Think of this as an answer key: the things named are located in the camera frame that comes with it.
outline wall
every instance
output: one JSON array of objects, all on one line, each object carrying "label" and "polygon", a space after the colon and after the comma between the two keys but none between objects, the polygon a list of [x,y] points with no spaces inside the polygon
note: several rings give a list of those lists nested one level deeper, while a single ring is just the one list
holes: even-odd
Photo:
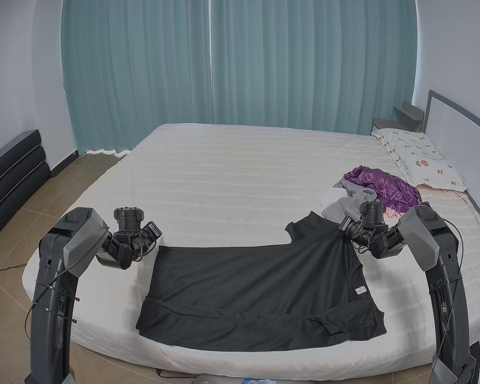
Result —
[{"label": "wall", "polygon": [[480,1],[417,0],[419,45],[413,104],[430,89],[480,117]]},{"label": "wall", "polygon": [[0,1],[0,147],[38,129],[50,168],[76,150],[63,90],[62,0]]}]

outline purple cloth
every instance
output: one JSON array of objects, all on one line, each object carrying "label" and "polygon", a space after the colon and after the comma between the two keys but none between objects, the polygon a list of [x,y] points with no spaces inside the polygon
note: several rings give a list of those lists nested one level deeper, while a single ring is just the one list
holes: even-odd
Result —
[{"label": "purple cloth", "polygon": [[430,206],[428,202],[422,202],[417,188],[381,169],[361,165],[343,177],[361,187],[373,189],[377,192],[378,200],[397,212],[405,213],[414,205]]}]

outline black garment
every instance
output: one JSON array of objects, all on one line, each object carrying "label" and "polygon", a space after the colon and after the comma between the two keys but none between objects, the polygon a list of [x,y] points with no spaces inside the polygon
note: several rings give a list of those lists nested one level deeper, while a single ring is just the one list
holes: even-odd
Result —
[{"label": "black garment", "polygon": [[287,226],[290,244],[160,247],[140,335],[193,349],[280,351],[384,334],[384,314],[337,227],[310,212]]}]

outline teal curtain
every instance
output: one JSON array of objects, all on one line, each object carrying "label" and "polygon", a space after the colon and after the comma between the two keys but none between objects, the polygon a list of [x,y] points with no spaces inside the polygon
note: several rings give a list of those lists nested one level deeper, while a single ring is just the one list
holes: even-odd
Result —
[{"label": "teal curtain", "polygon": [[79,153],[211,123],[208,0],[64,0],[64,87]]},{"label": "teal curtain", "polygon": [[370,134],[412,101],[415,0],[211,0],[214,122]]}]

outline floral pillow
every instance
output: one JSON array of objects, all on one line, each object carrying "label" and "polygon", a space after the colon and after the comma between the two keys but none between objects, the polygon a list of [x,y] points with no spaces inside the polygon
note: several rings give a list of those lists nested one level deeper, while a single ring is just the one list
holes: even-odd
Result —
[{"label": "floral pillow", "polygon": [[407,182],[463,192],[468,187],[458,171],[421,132],[384,128],[372,132],[396,161]]}]

